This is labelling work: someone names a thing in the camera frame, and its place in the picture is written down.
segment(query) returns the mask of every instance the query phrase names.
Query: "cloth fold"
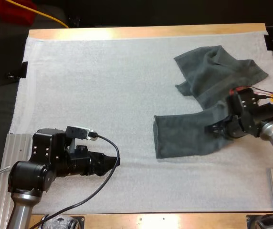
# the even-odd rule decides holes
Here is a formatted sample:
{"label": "cloth fold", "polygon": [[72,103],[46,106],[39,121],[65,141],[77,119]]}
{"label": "cloth fold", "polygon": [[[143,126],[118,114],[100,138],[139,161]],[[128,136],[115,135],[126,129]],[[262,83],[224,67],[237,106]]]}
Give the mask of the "cloth fold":
{"label": "cloth fold", "polygon": [[177,89],[203,109],[229,95],[231,88],[254,85],[268,76],[254,60],[236,60],[222,46],[201,47],[175,57],[184,78]]}
{"label": "cloth fold", "polygon": [[232,140],[204,131],[227,115],[227,106],[220,101],[196,114],[155,116],[156,158],[207,155],[230,144]]}
{"label": "cloth fold", "polygon": [[221,135],[206,133],[205,127],[228,114],[229,91],[253,85],[268,74],[253,60],[236,60],[223,47],[201,47],[175,58],[184,78],[176,85],[184,96],[194,96],[204,111],[196,114],[155,116],[156,158],[207,155],[232,142]]}

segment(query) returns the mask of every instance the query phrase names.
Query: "white towel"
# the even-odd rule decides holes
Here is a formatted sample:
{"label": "white towel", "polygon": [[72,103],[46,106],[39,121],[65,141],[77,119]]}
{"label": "white towel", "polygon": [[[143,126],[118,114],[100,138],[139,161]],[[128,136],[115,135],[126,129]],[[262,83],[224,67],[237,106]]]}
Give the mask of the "white towel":
{"label": "white towel", "polygon": [[[273,56],[264,32],[113,41],[28,39],[12,133],[90,127],[114,141],[121,166],[102,191],[69,213],[271,211],[269,142],[246,136],[207,156],[157,160],[154,115],[201,111],[175,85],[184,81],[174,57],[222,45],[236,59],[253,59],[269,74],[256,86],[273,91]],[[114,156],[103,142],[89,150]],[[57,178],[34,213],[53,213],[91,194],[105,177]]]}

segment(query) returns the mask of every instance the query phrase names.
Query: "red object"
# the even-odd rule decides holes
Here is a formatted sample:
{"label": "red object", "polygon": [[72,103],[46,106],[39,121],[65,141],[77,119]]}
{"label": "red object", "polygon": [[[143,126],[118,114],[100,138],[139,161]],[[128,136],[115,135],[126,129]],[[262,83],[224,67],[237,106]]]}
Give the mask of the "red object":
{"label": "red object", "polygon": [[[14,0],[14,2],[27,6],[34,10],[37,9],[36,4],[31,0]],[[19,25],[32,25],[36,14],[19,6],[13,5],[6,0],[0,0],[0,18],[2,21]]]}
{"label": "red object", "polygon": [[240,86],[240,87],[236,87],[236,88],[230,89],[229,94],[233,95],[234,91],[241,91],[241,90],[246,89],[246,88],[248,88],[248,86]]}

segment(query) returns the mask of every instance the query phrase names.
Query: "table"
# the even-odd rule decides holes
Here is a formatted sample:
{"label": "table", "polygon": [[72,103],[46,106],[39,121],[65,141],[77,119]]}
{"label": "table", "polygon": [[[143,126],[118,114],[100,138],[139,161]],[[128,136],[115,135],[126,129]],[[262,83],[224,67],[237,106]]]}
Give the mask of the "table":
{"label": "table", "polygon": [[[48,40],[112,40],[187,35],[230,34],[265,31],[264,23],[183,25],[126,28],[86,28],[30,30],[29,37]],[[245,229],[247,214],[262,213],[156,213],[156,214],[86,214],[87,229]],[[30,225],[40,221],[42,215],[33,215]]]}

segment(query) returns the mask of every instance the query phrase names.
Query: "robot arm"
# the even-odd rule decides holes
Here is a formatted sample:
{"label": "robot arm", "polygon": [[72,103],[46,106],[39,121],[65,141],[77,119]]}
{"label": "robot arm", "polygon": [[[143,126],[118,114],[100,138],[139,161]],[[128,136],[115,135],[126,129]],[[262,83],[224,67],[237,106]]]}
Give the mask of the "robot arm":
{"label": "robot arm", "polygon": [[222,134],[227,138],[240,138],[247,134],[270,141],[273,145],[273,104],[259,106],[260,99],[266,95],[258,95],[252,88],[233,91],[227,98],[229,116],[213,125],[206,131]]}
{"label": "robot arm", "polygon": [[120,165],[118,157],[90,152],[86,146],[75,148],[75,138],[96,140],[90,129],[68,126],[66,131],[40,129],[32,138],[31,158],[18,161],[11,169],[8,191],[14,208],[7,229],[28,228],[32,208],[48,191],[56,177],[80,174],[103,176]]}

